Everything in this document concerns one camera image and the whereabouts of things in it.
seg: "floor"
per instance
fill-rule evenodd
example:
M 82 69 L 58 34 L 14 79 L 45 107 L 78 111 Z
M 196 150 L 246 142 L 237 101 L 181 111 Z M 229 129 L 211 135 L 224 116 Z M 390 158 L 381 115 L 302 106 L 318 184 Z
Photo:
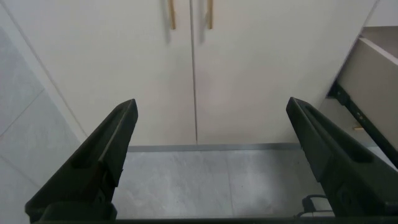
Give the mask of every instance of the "floor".
M 300 149 L 129 152 L 118 218 L 292 217 L 324 194 Z

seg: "cabinet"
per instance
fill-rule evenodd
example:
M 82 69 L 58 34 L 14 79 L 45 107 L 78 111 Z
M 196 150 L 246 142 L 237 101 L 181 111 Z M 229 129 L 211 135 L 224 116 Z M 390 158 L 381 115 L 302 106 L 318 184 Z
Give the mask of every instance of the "cabinet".
M 5 0 L 86 134 L 135 98 L 135 145 L 195 144 L 190 3 Z
M 131 144 L 295 142 L 290 96 L 319 106 L 376 0 L 4 0 L 90 134 L 135 98 Z
M 319 107 L 374 0 L 193 1 L 199 144 L 297 142 L 291 96 Z

